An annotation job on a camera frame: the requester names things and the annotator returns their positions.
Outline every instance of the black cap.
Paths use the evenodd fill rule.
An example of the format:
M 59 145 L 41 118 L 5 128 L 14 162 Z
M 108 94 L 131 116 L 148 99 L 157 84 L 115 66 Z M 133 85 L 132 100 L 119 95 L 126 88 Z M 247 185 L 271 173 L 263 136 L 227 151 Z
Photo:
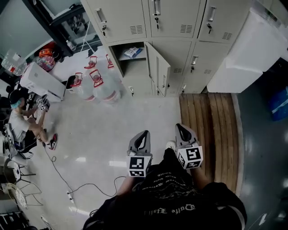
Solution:
M 15 104 L 17 101 L 20 100 L 20 98 L 22 98 L 23 95 L 19 90 L 14 90 L 11 94 L 10 94 L 10 104 Z

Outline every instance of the white shoe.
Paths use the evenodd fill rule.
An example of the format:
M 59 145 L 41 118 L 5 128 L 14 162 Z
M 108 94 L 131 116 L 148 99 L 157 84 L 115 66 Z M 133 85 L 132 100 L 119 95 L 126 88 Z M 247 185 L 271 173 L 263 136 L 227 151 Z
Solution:
M 166 149 L 171 148 L 174 150 L 174 152 L 176 151 L 176 142 L 175 141 L 168 141 L 166 144 Z

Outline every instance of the locker vent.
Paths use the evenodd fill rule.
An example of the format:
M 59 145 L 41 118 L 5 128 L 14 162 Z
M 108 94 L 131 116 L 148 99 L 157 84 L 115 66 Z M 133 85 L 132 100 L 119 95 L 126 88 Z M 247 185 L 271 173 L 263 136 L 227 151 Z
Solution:
M 232 36 L 232 34 L 225 32 L 222 39 L 230 40 L 231 36 Z
M 175 68 L 173 72 L 176 74 L 180 74 L 180 73 L 182 73 L 182 69 L 181 68 Z
M 181 25 L 180 33 L 192 33 L 192 26 L 190 25 Z
M 131 34 L 143 34 L 142 26 L 132 26 L 130 27 Z
M 204 74 L 210 74 L 212 70 L 205 70 Z

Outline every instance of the shoe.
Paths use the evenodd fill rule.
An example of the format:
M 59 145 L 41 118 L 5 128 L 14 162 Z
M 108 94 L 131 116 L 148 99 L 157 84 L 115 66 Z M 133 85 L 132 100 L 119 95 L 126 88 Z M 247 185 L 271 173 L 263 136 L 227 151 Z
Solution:
M 166 149 L 171 148 L 173 151 L 176 151 L 176 142 L 175 141 L 168 141 L 166 144 Z
M 57 143 L 58 143 L 58 134 L 55 133 L 52 139 L 50 140 L 49 149 L 55 150 Z

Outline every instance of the open locker door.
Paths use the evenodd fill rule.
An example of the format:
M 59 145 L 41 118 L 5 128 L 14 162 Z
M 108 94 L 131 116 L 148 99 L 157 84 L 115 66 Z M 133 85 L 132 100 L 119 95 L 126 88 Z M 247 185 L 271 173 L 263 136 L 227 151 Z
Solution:
M 154 82 L 156 94 L 161 94 L 165 97 L 171 66 L 152 45 L 148 42 L 144 42 L 144 45 L 149 77 Z

